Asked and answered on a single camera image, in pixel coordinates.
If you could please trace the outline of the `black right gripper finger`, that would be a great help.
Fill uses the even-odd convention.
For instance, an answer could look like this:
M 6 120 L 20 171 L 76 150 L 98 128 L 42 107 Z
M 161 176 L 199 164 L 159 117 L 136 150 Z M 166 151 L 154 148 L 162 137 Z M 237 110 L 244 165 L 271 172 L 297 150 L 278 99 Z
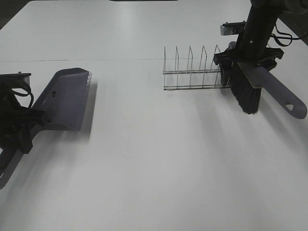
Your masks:
M 213 61 L 215 65 L 219 65 L 222 63 L 232 63 L 234 60 L 234 52 L 233 51 L 224 51 L 221 53 L 215 53 L 213 57 Z
M 276 65 L 276 59 L 282 59 L 284 55 L 284 51 L 280 48 L 266 48 L 264 50 L 265 61 L 264 64 L 266 65 Z

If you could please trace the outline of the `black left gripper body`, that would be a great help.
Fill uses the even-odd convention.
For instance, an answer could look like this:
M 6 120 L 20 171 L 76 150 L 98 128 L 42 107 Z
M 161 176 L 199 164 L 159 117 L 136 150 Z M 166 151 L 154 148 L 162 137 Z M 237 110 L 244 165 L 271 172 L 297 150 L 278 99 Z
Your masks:
M 30 96 L 28 107 L 23 107 L 16 96 Z M 11 88 L 4 82 L 0 83 L 0 147 L 9 144 L 18 146 L 18 131 L 29 123 L 29 113 L 34 96 L 31 88 Z

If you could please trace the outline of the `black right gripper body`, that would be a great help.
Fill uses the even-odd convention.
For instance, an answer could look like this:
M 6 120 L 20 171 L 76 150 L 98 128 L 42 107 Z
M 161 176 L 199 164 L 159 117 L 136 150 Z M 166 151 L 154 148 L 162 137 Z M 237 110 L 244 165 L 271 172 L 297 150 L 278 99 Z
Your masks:
M 278 19 L 277 14 L 249 14 L 244 31 L 239 34 L 235 54 L 237 60 L 232 63 L 252 63 L 259 66 L 276 66 L 264 64 L 264 50 Z

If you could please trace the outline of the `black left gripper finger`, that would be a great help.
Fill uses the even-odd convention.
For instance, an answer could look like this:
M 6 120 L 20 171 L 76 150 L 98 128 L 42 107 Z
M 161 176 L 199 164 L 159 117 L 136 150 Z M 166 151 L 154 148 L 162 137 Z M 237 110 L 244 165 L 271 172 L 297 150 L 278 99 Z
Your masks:
M 24 154 L 28 154 L 32 147 L 31 130 L 28 125 L 24 125 L 18 131 L 18 146 Z
M 45 126 L 48 123 L 48 114 L 46 111 L 31 109 L 28 119 L 32 123 Z

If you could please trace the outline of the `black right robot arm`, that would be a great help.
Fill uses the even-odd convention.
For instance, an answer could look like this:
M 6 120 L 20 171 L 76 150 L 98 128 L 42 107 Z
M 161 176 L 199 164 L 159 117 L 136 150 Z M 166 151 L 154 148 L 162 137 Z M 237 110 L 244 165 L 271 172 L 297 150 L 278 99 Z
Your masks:
M 224 52 L 214 55 L 215 64 L 252 63 L 268 70 L 275 68 L 275 59 L 281 59 L 283 51 L 268 48 L 267 44 L 270 38 L 278 40 L 272 31 L 279 15 L 283 12 L 304 14 L 307 11 L 306 0 L 252 0 L 246 21 L 226 22 L 220 26 L 222 36 L 238 35 L 238 38 Z

